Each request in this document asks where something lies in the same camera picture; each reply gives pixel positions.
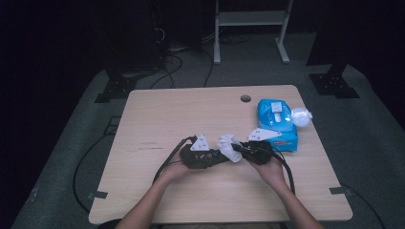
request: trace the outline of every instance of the metal stand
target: metal stand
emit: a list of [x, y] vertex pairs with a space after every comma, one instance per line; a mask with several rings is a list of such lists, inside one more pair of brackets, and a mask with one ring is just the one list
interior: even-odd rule
[[286, 10], [276, 11], [224, 11], [220, 12], [219, 0], [216, 0], [215, 13], [215, 42], [214, 42], [214, 63], [221, 64], [220, 53], [220, 27], [221, 26], [282, 26], [280, 37], [276, 38], [276, 45], [284, 64], [289, 63], [289, 58], [284, 47], [289, 16], [293, 0], [288, 0]]
[[359, 98], [360, 96], [349, 87], [342, 77], [346, 62], [334, 63], [327, 73], [311, 73], [310, 80], [320, 95], [334, 95], [336, 98]]
[[128, 98], [131, 91], [137, 86], [136, 77], [124, 77], [118, 70], [106, 70], [110, 80], [105, 86], [104, 92], [98, 94], [95, 103], [108, 103], [112, 98]]

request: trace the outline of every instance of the dark background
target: dark background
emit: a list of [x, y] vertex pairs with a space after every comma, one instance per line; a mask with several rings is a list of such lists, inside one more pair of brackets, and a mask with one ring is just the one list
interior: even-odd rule
[[[0, 228], [12, 225], [99, 71], [159, 67], [164, 47], [156, 46], [153, 27], [192, 46], [214, 28], [213, 0], [95, 2], [0, 1], [1, 99], [6, 105], [0, 128]], [[221, 6], [272, 10], [285, 5], [241, 3], [222, 1]], [[330, 64], [343, 50], [403, 126], [404, 12], [403, 1], [295, 0], [288, 32], [318, 32], [310, 65]]]

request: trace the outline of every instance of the light wood tabletop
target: light wood tabletop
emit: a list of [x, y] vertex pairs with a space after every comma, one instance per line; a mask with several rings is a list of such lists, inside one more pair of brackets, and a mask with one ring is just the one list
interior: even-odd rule
[[[242, 95], [251, 101], [243, 102]], [[285, 100], [291, 109], [305, 107], [298, 90], [289, 85], [131, 92], [98, 186], [107, 196], [95, 198], [89, 221], [123, 218], [182, 139], [205, 134], [213, 149], [221, 135], [246, 141], [259, 126], [257, 104], [263, 98]], [[313, 124], [298, 128], [298, 137], [297, 152], [283, 153], [296, 196], [318, 220], [350, 219], [345, 195], [330, 193], [340, 184]], [[244, 159], [196, 170], [176, 181], [153, 218], [155, 223], [286, 220], [281, 200]]]

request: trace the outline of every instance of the gray carpet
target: gray carpet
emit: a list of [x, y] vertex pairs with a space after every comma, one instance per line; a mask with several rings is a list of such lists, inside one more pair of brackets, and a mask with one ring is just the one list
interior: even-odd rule
[[[360, 193], [378, 212], [387, 228], [405, 226], [405, 135], [373, 92], [367, 78], [348, 67], [344, 78], [360, 98], [336, 99], [318, 95], [310, 73], [325, 73], [329, 66], [307, 67], [313, 33], [287, 34], [291, 60], [284, 65], [274, 44], [275, 34], [251, 35], [240, 45], [222, 45], [222, 64], [213, 68], [206, 87], [295, 85], [330, 158], [337, 177]], [[213, 46], [204, 47], [211, 56]], [[182, 52], [181, 68], [172, 74], [176, 88], [202, 87], [211, 64], [205, 52]], [[176, 69], [179, 59], [167, 57], [167, 70]], [[148, 90], [161, 71], [139, 80], [137, 89]], [[73, 193], [76, 165], [103, 136], [112, 115], [121, 115], [125, 99], [95, 103], [108, 81], [105, 72], [95, 76], [68, 125], [59, 138], [40, 178], [36, 197], [29, 198], [12, 228], [96, 228], [77, 204]], [[154, 88], [170, 88], [168, 77]], [[105, 136], [84, 158], [76, 176], [79, 198], [90, 209], [114, 137]], [[381, 228], [370, 208], [358, 195], [348, 197], [353, 218], [323, 222], [328, 228]]]

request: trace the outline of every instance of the white shelf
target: white shelf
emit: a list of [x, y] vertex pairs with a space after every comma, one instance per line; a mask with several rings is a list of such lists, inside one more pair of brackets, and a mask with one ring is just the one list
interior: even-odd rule
[[286, 12], [279, 11], [222, 11], [219, 26], [283, 25]]

